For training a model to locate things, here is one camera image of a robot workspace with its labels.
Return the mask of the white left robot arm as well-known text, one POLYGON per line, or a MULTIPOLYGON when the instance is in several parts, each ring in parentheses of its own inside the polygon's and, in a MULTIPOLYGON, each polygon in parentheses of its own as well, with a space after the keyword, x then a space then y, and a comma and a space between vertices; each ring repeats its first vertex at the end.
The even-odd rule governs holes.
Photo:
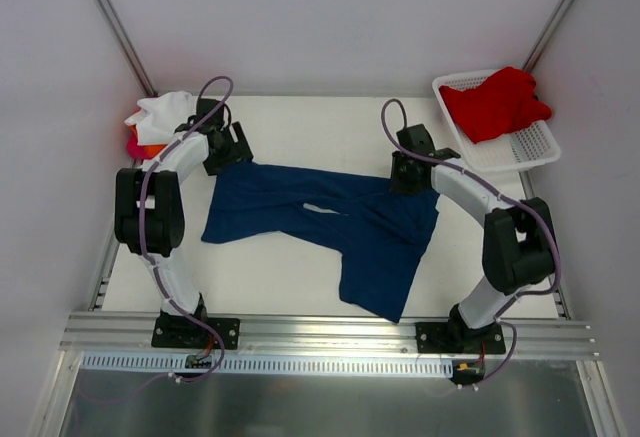
POLYGON ((181 246, 186 219, 182 184, 197 167, 216 177, 253 153, 224 100, 199 97, 194 113, 140 168, 116 174, 116 240, 144 263, 161 296, 160 317, 176 321, 174 335, 188 347, 208 338, 201 292, 193 284, 181 246))

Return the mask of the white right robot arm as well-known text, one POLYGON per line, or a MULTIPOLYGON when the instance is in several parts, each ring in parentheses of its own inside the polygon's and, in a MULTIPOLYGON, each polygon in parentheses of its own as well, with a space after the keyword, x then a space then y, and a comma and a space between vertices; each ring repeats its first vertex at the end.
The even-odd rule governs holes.
POLYGON ((450 148, 437 149, 422 124, 396 132, 391 190, 418 195, 434 191, 466 211, 483 229, 484 275, 454 306, 447 338, 459 352, 480 345, 483 329, 493 325, 513 301, 556 270, 557 250, 547 204, 516 201, 465 165, 450 148))

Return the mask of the blue cartoon print t-shirt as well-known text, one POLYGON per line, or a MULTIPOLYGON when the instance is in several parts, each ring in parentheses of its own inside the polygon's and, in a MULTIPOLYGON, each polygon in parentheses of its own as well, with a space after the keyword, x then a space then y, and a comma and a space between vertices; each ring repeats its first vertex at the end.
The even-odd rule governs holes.
POLYGON ((281 232, 341 255, 339 298, 398 322, 438 219, 438 194, 387 178, 241 162, 218 175, 202 241, 281 232))

